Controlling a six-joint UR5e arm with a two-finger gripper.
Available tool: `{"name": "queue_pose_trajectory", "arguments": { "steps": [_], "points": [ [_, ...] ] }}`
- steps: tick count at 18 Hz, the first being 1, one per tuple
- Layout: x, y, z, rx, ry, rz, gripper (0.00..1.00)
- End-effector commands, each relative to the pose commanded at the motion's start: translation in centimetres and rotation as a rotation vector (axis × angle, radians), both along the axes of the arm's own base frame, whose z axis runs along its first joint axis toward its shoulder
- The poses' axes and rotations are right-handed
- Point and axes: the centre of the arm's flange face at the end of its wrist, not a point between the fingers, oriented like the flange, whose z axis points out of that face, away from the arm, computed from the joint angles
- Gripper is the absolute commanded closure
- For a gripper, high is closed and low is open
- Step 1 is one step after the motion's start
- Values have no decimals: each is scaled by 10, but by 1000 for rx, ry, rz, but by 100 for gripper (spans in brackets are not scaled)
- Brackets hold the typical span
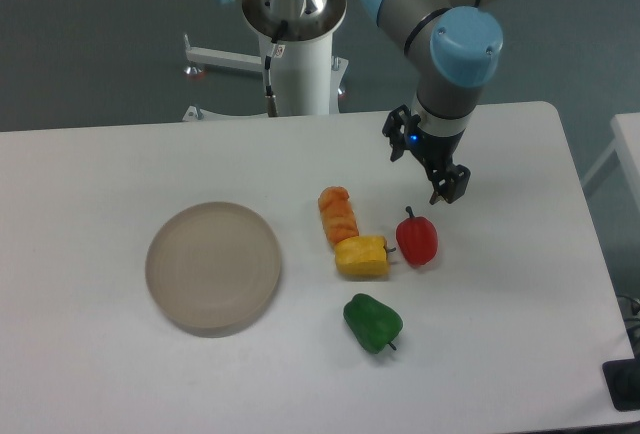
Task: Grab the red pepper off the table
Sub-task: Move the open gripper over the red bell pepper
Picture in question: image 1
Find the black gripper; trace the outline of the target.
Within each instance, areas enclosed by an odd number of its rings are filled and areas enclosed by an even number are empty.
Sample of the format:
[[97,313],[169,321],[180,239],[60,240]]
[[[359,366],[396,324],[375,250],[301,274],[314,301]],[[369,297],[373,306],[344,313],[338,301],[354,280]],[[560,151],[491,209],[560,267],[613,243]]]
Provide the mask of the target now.
[[467,189],[471,171],[454,163],[453,155],[467,127],[467,118],[444,119],[428,112],[411,113],[406,105],[389,112],[382,128],[391,148],[390,161],[410,151],[425,168],[433,193],[430,204],[452,204]]

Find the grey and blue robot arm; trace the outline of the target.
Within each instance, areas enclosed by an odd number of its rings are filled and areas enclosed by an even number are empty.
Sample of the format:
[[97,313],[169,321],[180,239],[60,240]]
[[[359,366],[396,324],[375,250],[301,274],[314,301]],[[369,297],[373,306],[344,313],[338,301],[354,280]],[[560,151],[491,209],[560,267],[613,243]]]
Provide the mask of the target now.
[[[332,40],[347,0],[219,1],[239,2],[257,35],[257,69],[269,116],[336,111],[340,79]],[[410,153],[423,166],[434,201],[456,201],[470,179],[453,155],[499,63],[503,32],[485,11],[493,1],[361,0],[374,24],[419,72],[413,102],[394,109],[382,132],[393,159]]]

